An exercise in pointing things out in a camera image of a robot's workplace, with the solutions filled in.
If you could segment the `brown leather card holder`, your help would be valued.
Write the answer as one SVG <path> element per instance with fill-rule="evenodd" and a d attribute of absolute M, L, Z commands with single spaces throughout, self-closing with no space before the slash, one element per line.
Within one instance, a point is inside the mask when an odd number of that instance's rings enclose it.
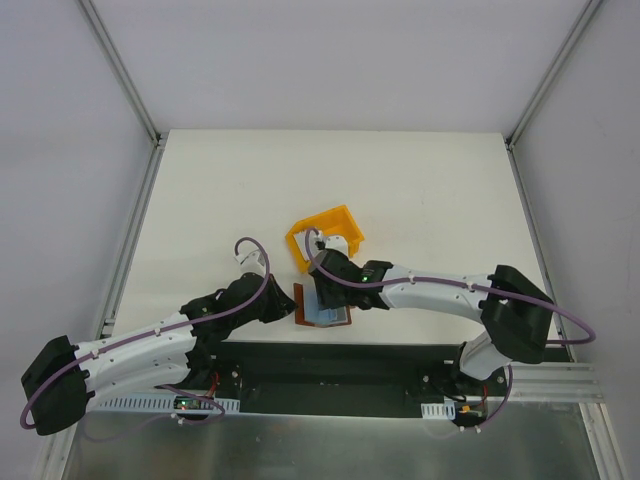
<path fill-rule="evenodd" d="M 347 307 L 325 308 L 321 305 L 315 287 L 293 284 L 294 301 L 297 304 L 294 320 L 298 326 L 314 328 L 332 328 L 352 324 L 351 313 Z"/>

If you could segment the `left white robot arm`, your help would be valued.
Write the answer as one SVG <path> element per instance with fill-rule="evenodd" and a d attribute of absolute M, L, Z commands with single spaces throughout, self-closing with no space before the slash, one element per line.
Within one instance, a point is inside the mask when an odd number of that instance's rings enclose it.
<path fill-rule="evenodd" d="M 20 425 L 47 436 L 119 395 L 181 383 L 202 388 L 211 377 L 214 348 L 234 330 L 281 320 L 296 307 L 274 276 L 245 273 L 146 328 L 77 344 L 56 337 L 21 377 L 27 403 Z"/>

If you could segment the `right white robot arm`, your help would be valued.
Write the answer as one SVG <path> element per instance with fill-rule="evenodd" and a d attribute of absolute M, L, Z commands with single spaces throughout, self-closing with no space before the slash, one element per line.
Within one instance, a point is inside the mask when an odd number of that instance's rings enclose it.
<path fill-rule="evenodd" d="M 362 266 L 335 249 L 311 261 L 319 303 L 329 309 L 416 309 L 453 315 L 483 327 L 464 342 L 450 369 L 452 387 L 473 394 L 496 370 L 512 362 L 536 365 L 545 356 L 550 297 L 519 270 L 499 265 L 491 274 L 439 275 L 388 261 Z"/>

